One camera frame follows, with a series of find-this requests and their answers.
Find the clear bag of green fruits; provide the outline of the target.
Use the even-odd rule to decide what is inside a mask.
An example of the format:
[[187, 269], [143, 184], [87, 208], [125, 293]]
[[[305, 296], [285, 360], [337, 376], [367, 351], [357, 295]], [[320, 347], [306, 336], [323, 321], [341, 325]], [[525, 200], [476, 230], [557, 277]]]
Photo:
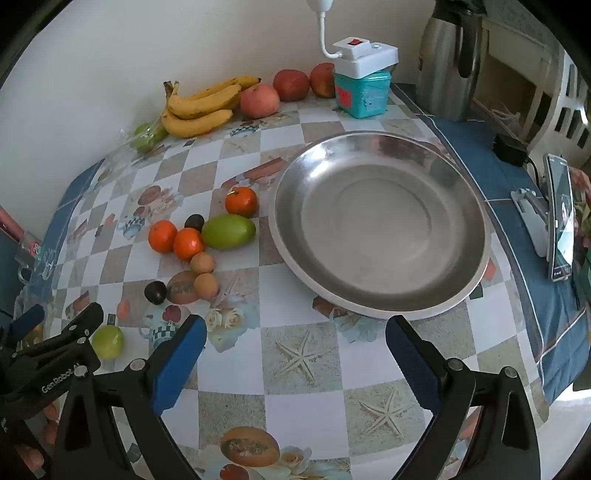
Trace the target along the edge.
[[167, 136], [168, 132], [159, 120], [147, 122], [137, 126], [122, 146], [134, 150], [139, 155], [146, 155]]

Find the large green mango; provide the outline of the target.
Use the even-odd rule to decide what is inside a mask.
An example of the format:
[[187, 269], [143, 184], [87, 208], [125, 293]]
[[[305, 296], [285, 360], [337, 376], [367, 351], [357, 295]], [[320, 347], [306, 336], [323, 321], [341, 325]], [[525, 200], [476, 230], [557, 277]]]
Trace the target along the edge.
[[249, 244], [256, 236], [256, 224], [236, 214], [218, 215], [204, 223], [201, 238], [212, 249], [225, 251]]

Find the small green fruit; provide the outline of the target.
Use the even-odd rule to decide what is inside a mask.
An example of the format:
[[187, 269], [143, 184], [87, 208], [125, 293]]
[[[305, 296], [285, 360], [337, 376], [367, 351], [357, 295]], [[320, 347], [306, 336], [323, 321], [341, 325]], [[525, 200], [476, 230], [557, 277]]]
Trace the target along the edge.
[[124, 349], [124, 336], [118, 326], [104, 325], [93, 334], [91, 344], [100, 360], [113, 360]]

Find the red apple right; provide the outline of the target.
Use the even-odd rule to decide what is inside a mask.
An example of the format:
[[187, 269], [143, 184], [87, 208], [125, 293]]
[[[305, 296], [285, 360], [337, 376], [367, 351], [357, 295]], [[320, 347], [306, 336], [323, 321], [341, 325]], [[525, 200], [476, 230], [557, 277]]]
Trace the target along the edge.
[[318, 98], [335, 98], [334, 68], [334, 64], [325, 62], [311, 70], [311, 90]]

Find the checkered printed tablecloth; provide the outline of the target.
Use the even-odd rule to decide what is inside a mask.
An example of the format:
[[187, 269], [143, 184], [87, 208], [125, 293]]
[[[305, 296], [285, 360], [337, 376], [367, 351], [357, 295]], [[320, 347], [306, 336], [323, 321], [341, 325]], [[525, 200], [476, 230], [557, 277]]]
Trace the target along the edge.
[[[266, 212], [249, 245], [215, 254], [212, 301], [190, 293], [187, 264], [147, 241], [157, 220], [181, 225], [193, 213], [221, 213], [231, 185], [266, 197], [277, 169], [302, 146], [359, 130], [443, 150], [396, 96], [375, 120], [311, 97], [205, 137], [166, 139], [148, 157], [122, 153], [76, 178], [54, 215], [45, 240], [55, 268], [48, 280], [33, 278], [20, 303], [47, 304], [46, 336], [99, 303], [124, 336], [122, 354], [102, 365], [111, 372], [169, 336], [166, 311], [206, 319], [204, 351], [163, 415], [204, 479], [385, 479], [429, 422], [386, 346], [384, 322], [339, 310], [301, 283], [273, 245]], [[152, 281], [167, 287], [161, 305], [145, 299]]]

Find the glass mug with logo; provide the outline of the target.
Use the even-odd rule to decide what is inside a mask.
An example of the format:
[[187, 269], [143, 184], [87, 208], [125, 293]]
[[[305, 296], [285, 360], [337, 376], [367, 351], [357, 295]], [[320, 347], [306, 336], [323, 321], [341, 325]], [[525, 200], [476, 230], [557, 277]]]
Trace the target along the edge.
[[56, 259], [53, 248], [46, 246], [35, 235], [25, 231], [15, 255], [19, 281], [27, 284], [35, 276], [48, 280], [55, 268]]

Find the steel thermos jug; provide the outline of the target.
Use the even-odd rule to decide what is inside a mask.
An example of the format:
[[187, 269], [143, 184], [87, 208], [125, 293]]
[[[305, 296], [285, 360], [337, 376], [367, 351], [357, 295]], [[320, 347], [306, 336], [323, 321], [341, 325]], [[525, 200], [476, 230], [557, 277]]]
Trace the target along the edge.
[[480, 72], [482, 19], [467, 1], [438, 1], [419, 50], [417, 103], [450, 121], [467, 118]]

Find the teal plastic box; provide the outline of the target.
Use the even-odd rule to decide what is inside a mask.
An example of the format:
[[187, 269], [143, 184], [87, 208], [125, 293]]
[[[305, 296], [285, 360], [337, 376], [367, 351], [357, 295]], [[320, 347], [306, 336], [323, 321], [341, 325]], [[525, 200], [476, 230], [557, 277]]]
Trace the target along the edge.
[[349, 115], [363, 119], [386, 112], [392, 79], [389, 71], [377, 71], [361, 79], [335, 73], [334, 79], [337, 104]]

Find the top yellow banana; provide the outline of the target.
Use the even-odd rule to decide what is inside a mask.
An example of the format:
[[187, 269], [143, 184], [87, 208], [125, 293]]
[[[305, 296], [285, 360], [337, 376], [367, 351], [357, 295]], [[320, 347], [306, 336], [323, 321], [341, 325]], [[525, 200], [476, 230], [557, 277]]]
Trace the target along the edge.
[[250, 76], [250, 75], [242, 75], [242, 76], [238, 76], [238, 77], [232, 77], [228, 80], [224, 80], [222, 82], [219, 82], [209, 88], [206, 88], [204, 90], [201, 90], [201, 91], [191, 95], [190, 99], [193, 100], [193, 99], [200, 99], [200, 98], [207, 97], [207, 96], [217, 93], [217, 92], [219, 92], [219, 91], [223, 90], [224, 88], [231, 86], [231, 85], [238, 85], [240, 87], [240, 89], [246, 90], [247, 88], [258, 84], [261, 80], [262, 79], [260, 79], [259, 77]]

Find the steel round basin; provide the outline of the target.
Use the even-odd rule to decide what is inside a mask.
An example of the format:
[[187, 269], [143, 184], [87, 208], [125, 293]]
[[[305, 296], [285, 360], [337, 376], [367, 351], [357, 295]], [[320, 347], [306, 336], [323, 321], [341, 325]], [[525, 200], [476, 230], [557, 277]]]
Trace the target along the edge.
[[490, 259], [482, 201], [458, 167], [385, 132], [338, 134], [301, 150], [271, 187], [269, 225], [308, 288], [379, 319], [454, 308]]

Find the yellow banana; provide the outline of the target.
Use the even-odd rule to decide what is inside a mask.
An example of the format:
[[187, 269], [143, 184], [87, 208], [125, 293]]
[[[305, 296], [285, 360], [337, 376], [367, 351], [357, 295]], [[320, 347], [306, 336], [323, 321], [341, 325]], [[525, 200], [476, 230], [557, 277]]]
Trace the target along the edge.
[[190, 99], [193, 100], [193, 99], [200, 99], [200, 98], [207, 97], [207, 96], [217, 93], [217, 92], [219, 92], [219, 91], [223, 90], [224, 88], [231, 86], [231, 85], [238, 85], [240, 87], [240, 89], [246, 90], [247, 88], [258, 84], [261, 80], [262, 79], [260, 79], [259, 77], [250, 76], [250, 75], [242, 75], [242, 76], [238, 76], [238, 77], [232, 77], [228, 80], [224, 80], [222, 82], [219, 82], [209, 88], [206, 88], [204, 90], [201, 90], [201, 91], [191, 95]]
[[239, 85], [233, 84], [222, 90], [206, 95], [199, 99], [180, 97], [177, 94], [178, 83], [166, 81], [163, 83], [166, 94], [167, 109], [181, 119], [194, 119], [228, 106], [242, 90]]
[[209, 133], [218, 127], [228, 123], [232, 118], [233, 111], [221, 109], [194, 119], [181, 119], [169, 110], [165, 110], [160, 121], [164, 129], [178, 138], [191, 138]]

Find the orange tangerine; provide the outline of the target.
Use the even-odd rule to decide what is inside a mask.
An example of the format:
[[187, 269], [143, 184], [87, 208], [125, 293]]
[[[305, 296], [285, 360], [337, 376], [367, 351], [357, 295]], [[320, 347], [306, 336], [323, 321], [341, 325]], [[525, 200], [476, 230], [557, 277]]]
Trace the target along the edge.
[[148, 243], [151, 249], [160, 254], [173, 251], [177, 228], [169, 220], [159, 220], [151, 225], [148, 232]]
[[204, 242], [200, 232], [187, 227], [179, 230], [173, 241], [173, 252], [184, 262], [190, 262], [193, 256], [204, 251]]
[[225, 196], [224, 208], [229, 214], [252, 218], [259, 210], [259, 198], [249, 187], [232, 187]]

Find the dark plum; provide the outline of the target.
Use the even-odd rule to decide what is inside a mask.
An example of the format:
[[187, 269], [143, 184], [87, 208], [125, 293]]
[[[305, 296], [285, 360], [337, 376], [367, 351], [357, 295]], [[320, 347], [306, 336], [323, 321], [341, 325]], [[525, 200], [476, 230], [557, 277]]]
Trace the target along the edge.
[[161, 281], [152, 281], [144, 288], [145, 299], [153, 305], [161, 305], [167, 298], [167, 287]]
[[192, 214], [185, 220], [184, 227], [200, 232], [202, 227], [204, 227], [204, 223], [204, 217], [202, 217], [200, 214]]

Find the blue tablecloth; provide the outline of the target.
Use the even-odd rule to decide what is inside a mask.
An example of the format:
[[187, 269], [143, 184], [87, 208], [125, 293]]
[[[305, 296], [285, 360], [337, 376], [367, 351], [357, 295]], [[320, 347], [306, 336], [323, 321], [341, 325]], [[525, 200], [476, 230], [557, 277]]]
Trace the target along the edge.
[[573, 279], [554, 283], [548, 278], [548, 264], [536, 254], [510, 197], [520, 188], [536, 190], [534, 181], [524, 169], [497, 158], [492, 150], [496, 132], [481, 118], [453, 122], [434, 117], [418, 107], [411, 84], [394, 84], [392, 92], [480, 189], [515, 275], [545, 400], [554, 403], [587, 364], [590, 307]]

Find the middle yellow banana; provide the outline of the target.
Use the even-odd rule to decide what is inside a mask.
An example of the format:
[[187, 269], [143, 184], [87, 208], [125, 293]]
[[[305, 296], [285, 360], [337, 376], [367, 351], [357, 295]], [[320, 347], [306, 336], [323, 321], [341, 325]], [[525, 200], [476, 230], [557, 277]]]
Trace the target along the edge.
[[239, 85], [233, 84], [222, 90], [206, 95], [199, 99], [180, 97], [177, 94], [178, 83], [166, 81], [163, 83], [166, 94], [167, 109], [181, 119], [194, 119], [228, 106], [242, 90]]

